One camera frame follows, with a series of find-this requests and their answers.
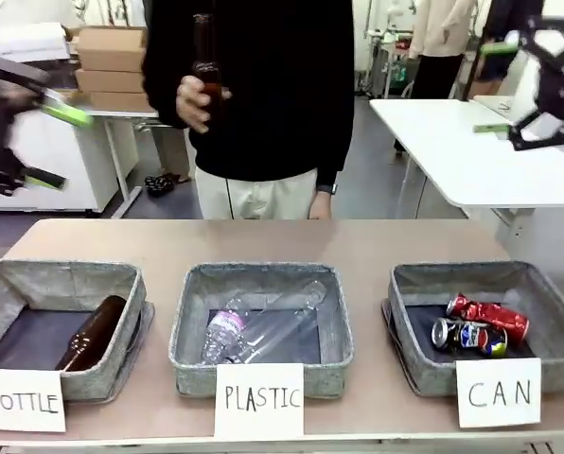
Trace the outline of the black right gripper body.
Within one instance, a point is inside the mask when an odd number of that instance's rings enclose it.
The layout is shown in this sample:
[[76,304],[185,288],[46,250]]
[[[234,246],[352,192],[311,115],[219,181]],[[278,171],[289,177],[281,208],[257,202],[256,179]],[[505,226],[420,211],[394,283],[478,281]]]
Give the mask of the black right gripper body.
[[548,53],[539,64],[537,107],[555,118],[564,118],[564,50]]

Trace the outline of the person's left hand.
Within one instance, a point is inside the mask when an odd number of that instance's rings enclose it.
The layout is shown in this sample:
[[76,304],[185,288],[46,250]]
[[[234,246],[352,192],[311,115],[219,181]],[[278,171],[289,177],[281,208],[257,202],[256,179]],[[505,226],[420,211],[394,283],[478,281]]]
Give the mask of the person's left hand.
[[332,196],[325,191],[317,191],[309,208],[309,219],[331,219],[331,198]]

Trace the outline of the person's right hand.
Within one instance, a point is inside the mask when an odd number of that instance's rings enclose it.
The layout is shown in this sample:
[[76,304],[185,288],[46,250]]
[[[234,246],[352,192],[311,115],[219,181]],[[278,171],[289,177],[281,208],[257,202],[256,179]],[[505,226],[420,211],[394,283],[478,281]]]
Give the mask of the person's right hand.
[[220,107],[232,97],[227,87],[218,87],[215,96],[207,93],[207,85],[194,76],[182,78],[177,89],[176,112],[193,131],[205,134],[221,126]]

